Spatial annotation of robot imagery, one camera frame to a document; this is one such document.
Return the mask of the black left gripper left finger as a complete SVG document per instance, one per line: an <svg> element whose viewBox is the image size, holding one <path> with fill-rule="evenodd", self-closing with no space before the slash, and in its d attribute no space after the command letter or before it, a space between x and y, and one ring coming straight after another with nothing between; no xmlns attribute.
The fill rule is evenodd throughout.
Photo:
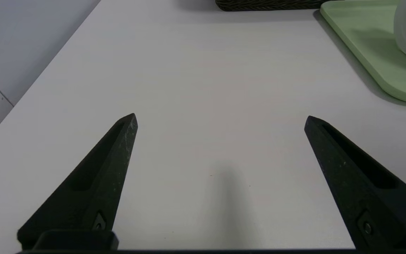
<svg viewBox="0 0 406 254"><path fill-rule="evenodd" d="M117 249L115 222L137 133L119 119L17 232L23 249Z"/></svg>

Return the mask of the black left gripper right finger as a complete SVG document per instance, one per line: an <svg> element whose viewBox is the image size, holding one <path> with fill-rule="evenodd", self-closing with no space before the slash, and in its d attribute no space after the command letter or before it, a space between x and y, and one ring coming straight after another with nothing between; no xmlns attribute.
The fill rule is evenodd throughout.
<svg viewBox="0 0 406 254"><path fill-rule="evenodd" d="M406 250L406 183L322 119L304 131L357 250Z"/></svg>

